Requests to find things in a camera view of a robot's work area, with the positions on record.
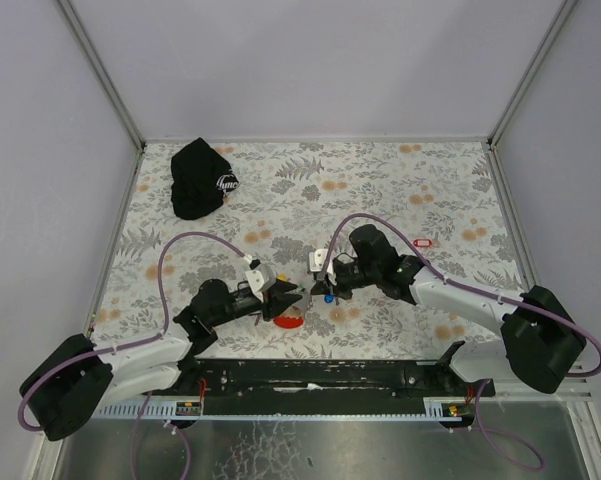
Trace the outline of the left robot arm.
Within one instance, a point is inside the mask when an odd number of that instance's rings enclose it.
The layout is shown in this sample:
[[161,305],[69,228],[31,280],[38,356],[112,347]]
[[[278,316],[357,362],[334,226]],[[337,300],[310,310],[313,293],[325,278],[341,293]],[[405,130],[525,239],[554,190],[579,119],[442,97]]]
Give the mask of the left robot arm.
[[65,339],[21,384],[18,421],[50,441],[64,439],[101,408],[191,380],[216,327],[250,315],[272,320],[309,303],[307,292],[286,281],[253,293],[247,284],[230,290],[207,280],[164,331],[123,344],[97,345],[83,334]]

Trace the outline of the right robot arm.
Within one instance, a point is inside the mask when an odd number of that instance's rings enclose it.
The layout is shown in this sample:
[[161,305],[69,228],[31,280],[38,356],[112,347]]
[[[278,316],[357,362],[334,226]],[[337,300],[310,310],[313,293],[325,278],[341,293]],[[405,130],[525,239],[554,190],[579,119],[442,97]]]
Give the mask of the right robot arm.
[[585,336],[549,289],[501,293],[437,273],[415,255],[399,253],[375,226],[349,236],[354,256],[342,261],[326,249],[310,253],[314,295],[351,298],[374,286],[393,300],[444,310],[497,335],[497,340],[460,343],[450,368],[467,382],[513,376],[528,387],[553,394],[586,346]]

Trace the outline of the red key tag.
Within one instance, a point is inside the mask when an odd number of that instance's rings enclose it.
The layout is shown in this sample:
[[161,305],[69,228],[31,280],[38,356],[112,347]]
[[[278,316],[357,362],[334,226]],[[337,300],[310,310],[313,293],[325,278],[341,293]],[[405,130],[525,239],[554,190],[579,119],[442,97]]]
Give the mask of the red key tag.
[[430,239],[416,239],[413,244],[418,248],[430,248],[433,245],[433,241]]

